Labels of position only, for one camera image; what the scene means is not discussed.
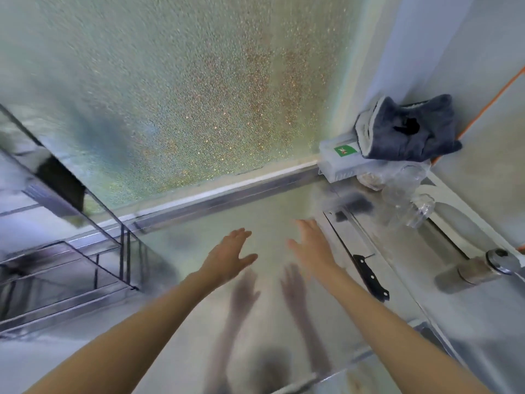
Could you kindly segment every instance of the orange line on wall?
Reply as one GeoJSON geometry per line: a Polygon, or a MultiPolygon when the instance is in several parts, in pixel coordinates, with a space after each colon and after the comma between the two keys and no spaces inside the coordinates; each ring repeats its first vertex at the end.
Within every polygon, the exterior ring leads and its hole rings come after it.
{"type": "MultiPolygon", "coordinates": [[[[485,107],[478,113],[478,115],[465,127],[465,129],[456,136],[456,139],[458,140],[461,137],[463,137],[463,134],[465,134],[467,130],[470,127],[472,127],[472,125],[476,123],[476,121],[487,111],[487,109],[489,109],[489,107],[491,107],[498,100],[498,98],[501,97],[502,93],[505,92],[508,89],[508,87],[510,87],[510,85],[512,85],[512,83],[514,83],[518,79],[518,77],[520,77],[524,73],[525,66],[522,67],[518,74],[511,78],[510,81],[507,84],[505,84],[501,90],[499,90],[496,96],[488,104],[486,104],[485,107]]],[[[435,165],[439,159],[441,159],[441,156],[438,156],[437,158],[432,160],[432,165],[435,165]]]]}

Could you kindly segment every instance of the black knife handle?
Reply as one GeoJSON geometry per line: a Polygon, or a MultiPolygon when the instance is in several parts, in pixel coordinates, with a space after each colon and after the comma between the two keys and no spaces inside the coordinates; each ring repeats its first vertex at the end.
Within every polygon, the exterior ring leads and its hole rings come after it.
{"type": "Polygon", "coordinates": [[[352,260],[370,294],[381,303],[384,303],[385,300],[390,300],[390,292],[381,286],[377,280],[377,276],[368,266],[364,257],[359,254],[354,254],[352,255],[352,260]]]}

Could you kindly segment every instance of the textured glass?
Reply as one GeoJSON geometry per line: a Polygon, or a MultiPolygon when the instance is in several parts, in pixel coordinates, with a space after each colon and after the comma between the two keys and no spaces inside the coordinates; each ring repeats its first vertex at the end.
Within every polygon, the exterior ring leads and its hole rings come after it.
{"type": "Polygon", "coordinates": [[[111,207],[317,151],[363,0],[2,0],[1,101],[111,207]]]}

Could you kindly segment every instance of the knife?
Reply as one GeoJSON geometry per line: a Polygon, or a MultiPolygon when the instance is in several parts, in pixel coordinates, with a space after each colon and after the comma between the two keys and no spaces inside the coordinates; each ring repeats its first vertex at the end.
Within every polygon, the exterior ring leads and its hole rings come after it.
{"type": "Polygon", "coordinates": [[[328,220],[328,223],[332,227],[332,230],[335,232],[337,238],[339,239],[339,242],[341,243],[341,245],[343,245],[343,247],[346,250],[346,253],[354,263],[355,269],[358,270],[358,273],[361,279],[363,279],[363,282],[370,294],[377,298],[377,300],[379,300],[381,303],[390,300],[390,292],[386,290],[383,286],[381,286],[374,271],[372,271],[372,269],[366,263],[365,257],[359,254],[352,255],[352,253],[348,250],[345,243],[337,233],[336,229],[333,227],[330,219],[326,216],[326,213],[323,212],[323,214],[325,215],[325,218],[328,220]]]}

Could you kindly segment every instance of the green sticker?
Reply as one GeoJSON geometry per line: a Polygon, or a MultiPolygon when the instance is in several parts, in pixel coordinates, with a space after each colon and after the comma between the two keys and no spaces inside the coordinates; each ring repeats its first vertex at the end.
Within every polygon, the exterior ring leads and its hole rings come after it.
{"type": "Polygon", "coordinates": [[[335,151],[339,154],[340,157],[351,155],[352,153],[356,153],[357,151],[352,148],[350,145],[341,145],[337,148],[334,148],[335,151]]]}

